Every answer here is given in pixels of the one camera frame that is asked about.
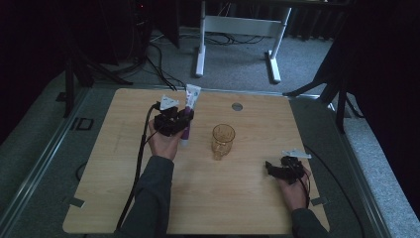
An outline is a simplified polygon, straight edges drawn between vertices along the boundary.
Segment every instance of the person's left hand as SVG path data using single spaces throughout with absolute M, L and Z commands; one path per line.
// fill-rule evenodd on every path
M 149 146 L 151 147 L 152 155 L 164 157 L 173 161 L 183 130 L 171 137 L 167 137 L 155 130 L 154 123 L 154 119 L 149 121 L 149 130 L 152 135 L 149 139 Z

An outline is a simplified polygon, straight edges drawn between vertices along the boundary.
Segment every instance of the wooden table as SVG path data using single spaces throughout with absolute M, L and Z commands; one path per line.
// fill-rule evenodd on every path
M 70 206 L 64 231 L 114 232 L 133 184 L 147 111 L 164 94 L 184 106 L 184 91 L 117 90 L 74 196 L 85 204 Z M 243 109 L 235 111 L 233 103 L 241 103 Z M 230 154 L 214 161 L 212 129 L 220 123 L 230 124 L 236 138 Z M 179 146 L 174 160 L 167 233 L 290 233 L 289 212 L 264 162 L 279 165 L 281 151 L 294 148 L 303 151 L 287 98 L 202 91 L 188 146 Z M 150 155 L 146 146 L 142 170 Z M 307 160 L 302 162 L 310 169 Z M 319 196 L 313 177 L 310 195 Z M 329 229 L 323 206 L 310 209 Z

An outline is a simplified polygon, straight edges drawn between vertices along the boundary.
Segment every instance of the black electronic device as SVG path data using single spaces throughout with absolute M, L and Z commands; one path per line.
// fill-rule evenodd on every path
M 280 159 L 281 167 L 275 167 L 270 162 L 265 162 L 265 168 L 270 176 L 287 180 L 289 184 L 295 183 L 305 175 L 302 162 L 296 157 L 285 156 Z
M 185 129 L 193 118 L 194 110 L 186 115 L 185 109 L 178 112 L 177 107 L 170 107 L 160 110 L 160 114 L 155 116 L 154 127 L 155 130 L 168 137 Z

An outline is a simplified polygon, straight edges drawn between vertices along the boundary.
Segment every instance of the white table frame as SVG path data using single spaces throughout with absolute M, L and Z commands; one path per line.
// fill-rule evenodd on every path
M 291 8 L 287 8 L 287 13 L 282 16 L 281 21 L 267 21 L 257 19 L 206 16 L 206 2 L 201 2 L 201 21 L 200 21 L 200 47 L 198 49 L 197 68 L 195 74 L 198 77 L 204 75 L 204 59 L 206 55 L 205 33 L 229 33 L 238 35 L 251 35 L 275 38 L 272 51 L 268 51 L 268 60 L 271 67 L 272 77 L 275 82 L 281 82 L 276 56 L 280 47 L 287 20 Z

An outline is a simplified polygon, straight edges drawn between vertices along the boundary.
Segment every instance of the dark sleeve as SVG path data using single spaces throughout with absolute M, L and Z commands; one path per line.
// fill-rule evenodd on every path
M 291 220 L 294 237 L 330 237 L 328 231 L 321 225 L 318 218 L 316 218 L 315 214 L 309 209 L 300 208 L 292 211 Z
M 121 227 L 120 236 L 142 238 L 165 236 L 169 218 L 172 174 L 171 160 L 157 156 L 149 159 L 136 186 L 135 203 Z

